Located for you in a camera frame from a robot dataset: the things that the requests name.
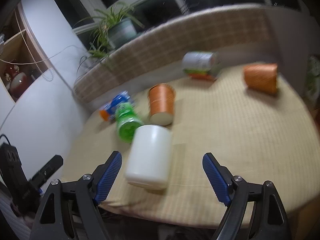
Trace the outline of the white ceramic cup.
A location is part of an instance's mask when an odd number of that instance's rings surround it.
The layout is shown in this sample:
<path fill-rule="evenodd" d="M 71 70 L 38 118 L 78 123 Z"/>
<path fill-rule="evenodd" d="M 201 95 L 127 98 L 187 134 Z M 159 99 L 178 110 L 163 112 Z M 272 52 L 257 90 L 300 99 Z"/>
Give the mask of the white ceramic cup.
<path fill-rule="evenodd" d="M 148 190 L 165 189 L 171 167 L 171 148 L 171 130 L 158 125 L 137 128 L 127 159 L 127 182 Z"/>

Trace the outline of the small orange paper cup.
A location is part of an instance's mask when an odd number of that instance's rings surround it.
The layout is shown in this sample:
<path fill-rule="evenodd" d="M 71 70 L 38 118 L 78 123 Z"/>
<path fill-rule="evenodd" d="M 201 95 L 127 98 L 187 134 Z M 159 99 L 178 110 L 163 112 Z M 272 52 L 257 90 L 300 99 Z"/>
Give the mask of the small orange paper cup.
<path fill-rule="evenodd" d="M 244 81 L 249 89 L 276 95 L 278 91 L 278 65 L 250 64 L 243 68 Z"/>

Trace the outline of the large orange paper cup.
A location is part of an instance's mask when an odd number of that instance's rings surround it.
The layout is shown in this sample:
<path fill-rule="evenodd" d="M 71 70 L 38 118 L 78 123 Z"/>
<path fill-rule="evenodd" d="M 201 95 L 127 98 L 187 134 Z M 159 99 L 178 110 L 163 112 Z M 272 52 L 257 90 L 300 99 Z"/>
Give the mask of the large orange paper cup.
<path fill-rule="evenodd" d="M 168 126 L 174 119 L 175 91 L 166 84 L 159 83 L 149 89 L 150 122 Z"/>

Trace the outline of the black power adapter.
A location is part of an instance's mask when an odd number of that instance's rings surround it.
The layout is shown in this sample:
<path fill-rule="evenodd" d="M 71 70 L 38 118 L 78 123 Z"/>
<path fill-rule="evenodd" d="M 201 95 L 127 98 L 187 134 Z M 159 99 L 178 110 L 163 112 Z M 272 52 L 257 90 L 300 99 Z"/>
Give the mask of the black power adapter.
<path fill-rule="evenodd" d="M 27 179 L 22 170 L 22 163 L 17 148 L 12 146 L 6 135 L 1 134 L 2 138 L 5 139 L 5 142 L 1 144 L 1 177 L 13 201 L 19 202 Z"/>

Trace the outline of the striped table cloth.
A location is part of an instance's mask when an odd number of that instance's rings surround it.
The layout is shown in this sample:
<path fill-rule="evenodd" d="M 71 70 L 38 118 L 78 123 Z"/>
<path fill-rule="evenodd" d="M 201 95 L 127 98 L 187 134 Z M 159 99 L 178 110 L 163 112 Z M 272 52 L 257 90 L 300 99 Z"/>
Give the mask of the striped table cloth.
<path fill-rule="evenodd" d="M 319 134 L 306 105 L 282 77 L 278 94 L 248 90 L 243 68 L 226 68 L 214 83 L 187 77 L 175 90 L 172 166 L 163 192 L 132 186 L 122 168 L 101 207 L 157 222 L 214 228 L 225 206 L 202 168 L 212 153 L 232 174 L 272 181 L 288 215 L 319 196 Z"/>

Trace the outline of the orange blue soda bottle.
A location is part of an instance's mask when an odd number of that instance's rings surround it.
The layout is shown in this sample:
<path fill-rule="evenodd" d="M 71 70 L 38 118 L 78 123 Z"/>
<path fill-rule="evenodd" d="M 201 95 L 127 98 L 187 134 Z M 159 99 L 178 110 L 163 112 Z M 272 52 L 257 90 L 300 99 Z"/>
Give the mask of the orange blue soda bottle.
<path fill-rule="evenodd" d="M 116 109 L 120 103 L 129 102 L 134 105 L 134 101 L 129 95 L 129 93 L 125 90 L 118 95 L 116 95 L 110 102 L 107 102 L 103 106 L 99 108 L 100 117 L 104 121 L 111 121 L 115 118 Z"/>

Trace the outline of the green tea bottle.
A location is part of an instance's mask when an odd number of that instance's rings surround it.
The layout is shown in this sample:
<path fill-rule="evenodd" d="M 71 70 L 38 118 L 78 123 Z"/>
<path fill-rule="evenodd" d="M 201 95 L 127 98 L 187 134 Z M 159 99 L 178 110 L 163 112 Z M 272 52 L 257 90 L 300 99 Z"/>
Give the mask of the green tea bottle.
<path fill-rule="evenodd" d="M 132 142 L 136 129 L 144 125 L 129 102 L 122 102 L 117 106 L 116 123 L 118 137 L 127 143 Z"/>

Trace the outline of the red white vase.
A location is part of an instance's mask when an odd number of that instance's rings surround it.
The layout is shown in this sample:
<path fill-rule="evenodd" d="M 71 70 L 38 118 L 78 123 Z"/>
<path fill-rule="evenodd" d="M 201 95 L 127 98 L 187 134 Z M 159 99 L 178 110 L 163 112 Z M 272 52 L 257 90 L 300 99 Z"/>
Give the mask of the red white vase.
<path fill-rule="evenodd" d="M 24 72 L 20 71 L 18 65 L 7 64 L 4 77 L 9 83 L 9 93 L 16 99 L 30 86 L 29 78 Z"/>

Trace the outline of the white green labelled jar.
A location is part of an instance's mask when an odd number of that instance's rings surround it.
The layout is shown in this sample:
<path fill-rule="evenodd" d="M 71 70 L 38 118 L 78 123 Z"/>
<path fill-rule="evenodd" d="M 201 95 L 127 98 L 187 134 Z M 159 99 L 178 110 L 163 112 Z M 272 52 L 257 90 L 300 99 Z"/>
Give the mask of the white green labelled jar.
<path fill-rule="evenodd" d="M 192 51 L 184 55 L 182 68 L 192 79 L 215 81 L 221 72 L 222 64 L 217 52 Z"/>

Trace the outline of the potted spider plant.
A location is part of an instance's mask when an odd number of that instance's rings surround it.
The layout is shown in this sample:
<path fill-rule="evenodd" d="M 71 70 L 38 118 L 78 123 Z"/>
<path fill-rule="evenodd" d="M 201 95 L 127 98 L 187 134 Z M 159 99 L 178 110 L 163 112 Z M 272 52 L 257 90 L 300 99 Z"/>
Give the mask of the potted spider plant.
<path fill-rule="evenodd" d="M 93 40 L 89 43 L 86 55 L 80 59 L 82 67 L 88 59 L 101 62 L 107 59 L 116 49 L 138 37 L 135 26 L 145 28 L 145 25 L 134 16 L 135 6 L 125 2 L 116 2 L 108 9 L 94 9 L 95 15 L 78 20 L 74 26 L 78 32 L 91 30 Z M 82 26 L 80 23 L 92 20 L 91 26 Z"/>

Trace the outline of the plaid beige sill cloth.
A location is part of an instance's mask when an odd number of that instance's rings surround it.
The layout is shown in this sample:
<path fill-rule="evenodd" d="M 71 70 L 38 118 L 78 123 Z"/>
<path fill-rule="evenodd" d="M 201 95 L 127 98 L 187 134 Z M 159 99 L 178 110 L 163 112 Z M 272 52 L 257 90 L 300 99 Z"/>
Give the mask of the plaid beige sill cloth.
<path fill-rule="evenodd" d="M 113 51 L 75 82 L 73 93 L 89 103 L 135 77 L 181 60 L 189 51 L 273 40 L 270 21 L 260 5 L 201 10 L 163 23 Z"/>

